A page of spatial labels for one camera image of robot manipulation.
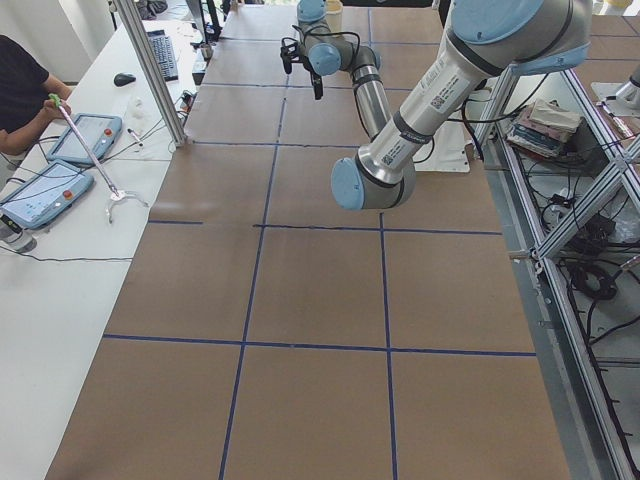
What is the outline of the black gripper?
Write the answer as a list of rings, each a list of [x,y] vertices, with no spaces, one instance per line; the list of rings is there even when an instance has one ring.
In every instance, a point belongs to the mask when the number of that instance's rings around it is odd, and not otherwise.
[[[306,67],[306,56],[303,44],[292,37],[284,37],[280,41],[280,58],[284,72],[290,75],[294,64]],[[310,72],[311,85],[314,90],[314,99],[321,100],[324,94],[322,76],[315,71]]]

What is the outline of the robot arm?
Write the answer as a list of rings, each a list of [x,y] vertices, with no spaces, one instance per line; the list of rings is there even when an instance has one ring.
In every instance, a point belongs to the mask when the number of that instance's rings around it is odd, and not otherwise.
[[[388,209],[415,185],[413,157],[484,79],[546,74],[582,63],[589,1],[455,1],[438,59],[375,139],[336,162],[331,190],[347,210]]]
[[[373,140],[391,118],[391,110],[379,73],[380,57],[365,45],[358,33],[334,31],[325,1],[300,1],[296,7],[297,38],[281,39],[280,59],[284,72],[300,64],[309,73],[314,98],[323,97],[323,79],[338,71],[351,78],[351,87],[360,123]]]

